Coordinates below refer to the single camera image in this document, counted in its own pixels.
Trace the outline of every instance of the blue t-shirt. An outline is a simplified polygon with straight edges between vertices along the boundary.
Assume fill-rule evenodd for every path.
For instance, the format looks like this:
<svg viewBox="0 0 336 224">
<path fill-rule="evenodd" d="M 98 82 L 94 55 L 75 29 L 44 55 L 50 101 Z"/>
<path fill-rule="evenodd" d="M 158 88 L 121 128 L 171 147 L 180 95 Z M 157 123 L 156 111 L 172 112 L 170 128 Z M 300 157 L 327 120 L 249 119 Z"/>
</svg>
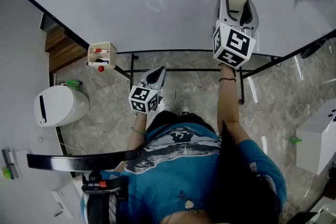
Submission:
<svg viewBox="0 0 336 224">
<path fill-rule="evenodd" d="M 251 169 L 269 178 L 283 204 L 286 184 L 278 167 L 252 140 L 237 147 Z M 218 136 L 202 125 L 179 123 L 163 128 L 120 174 L 129 178 L 129 200 L 118 203 L 118 222 L 159 223 L 172 213 L 187 210 L 188 200 L 193 210 L 204 209 L 206 198 L 217 185 L 219 153 Z M 112 174 L 119 173 L 103 172 L 103 179 Z"/>
</svg>

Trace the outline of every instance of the sneaker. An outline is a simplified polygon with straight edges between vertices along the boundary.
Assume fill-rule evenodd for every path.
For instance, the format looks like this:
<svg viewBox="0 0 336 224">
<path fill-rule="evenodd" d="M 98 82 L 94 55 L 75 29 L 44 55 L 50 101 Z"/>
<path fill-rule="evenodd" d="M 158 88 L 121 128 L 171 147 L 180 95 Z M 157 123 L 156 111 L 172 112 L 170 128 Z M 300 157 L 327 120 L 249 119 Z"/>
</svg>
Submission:
<svg viewBox="0 0 336 224">
<path fill-rule="evenodd" d="M 181 108 L 181 115 L 180 116 L 188 115 L 189 113 L 190 113 L 189 108 L 187 106 L 184 106 L 184 107 Z"/>
</svg>

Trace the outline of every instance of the woman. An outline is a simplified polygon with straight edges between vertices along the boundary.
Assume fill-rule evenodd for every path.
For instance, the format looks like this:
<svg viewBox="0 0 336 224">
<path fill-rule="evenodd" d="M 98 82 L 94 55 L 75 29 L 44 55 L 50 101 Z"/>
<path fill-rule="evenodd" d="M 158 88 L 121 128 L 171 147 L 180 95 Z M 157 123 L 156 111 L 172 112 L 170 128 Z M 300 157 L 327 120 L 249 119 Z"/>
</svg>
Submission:
<svg viewBox="0 0 336 224">
<path fill-rule="evenodd" d="M 138 113 L 127 150 L 145 146 L 140 158 L 115 170 L 129 178 L 129 199 L 117 206 L 118 223 L 278 222 L 286 183 L 240 125 L 235 82 L 232 68 L 222 65 L 217 113 L 222 141 L 186 107 L 180 116 L 159 113 L 147 131 L 147 115 Z M 109 209 L 108 194 L 92 196 L 87 221 L 113 222 Z"/>
</svg>

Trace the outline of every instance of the white trash can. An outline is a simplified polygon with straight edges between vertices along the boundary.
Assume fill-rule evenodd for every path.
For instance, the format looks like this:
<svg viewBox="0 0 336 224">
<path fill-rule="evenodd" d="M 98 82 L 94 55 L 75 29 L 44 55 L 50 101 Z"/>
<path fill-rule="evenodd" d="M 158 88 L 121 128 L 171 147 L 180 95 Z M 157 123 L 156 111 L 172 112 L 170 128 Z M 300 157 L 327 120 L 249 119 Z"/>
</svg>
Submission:
<svg viewBox="0 0 336 224">
<path fill-rule="evenodd" d="M 41 127 L 69 124 L 84 117 L 89 111 L 89 99 L 67 86 L 53 86 L 34 100 L 34 116 Z"/>
</svg>

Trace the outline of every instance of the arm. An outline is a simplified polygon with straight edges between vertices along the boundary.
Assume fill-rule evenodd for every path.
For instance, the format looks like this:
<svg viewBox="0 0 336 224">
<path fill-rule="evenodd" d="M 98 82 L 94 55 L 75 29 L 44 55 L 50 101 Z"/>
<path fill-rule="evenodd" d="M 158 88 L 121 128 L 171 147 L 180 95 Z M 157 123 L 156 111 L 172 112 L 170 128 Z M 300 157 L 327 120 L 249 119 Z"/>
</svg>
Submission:
<svg viewBox="0 0 336 224">
<path fill-rule="evenodd" d="M 221 78 L 227 79 L 235 77 L 232 68 L 227 65 L 222 65 L 220 75 Z M 217 125 L 220 134 L 223 131 L 223 123 L 236 145 L 251 139 L 239 123 L 238 96 L 234 80 L 221 80 L 219 83 Z"/>
<path fill-rule="evenodd" d="M 147 123 L 147 114 L 138 112 L 137 117 L 135 118 L 135 122 L 133 125 L 132 133 L 130 136 L 130 139 L 127 143 L 127 151 L 134 150 L 138 146 L 140 146 L 144 140 L 145 136 L 140 133 L 144 133 L 146 131 L 146 123 Z M 116 169 L 114 169 L 115 172 L 122 172 L 125 167 L 125 162 L 121 162 Z"/>
</svg>

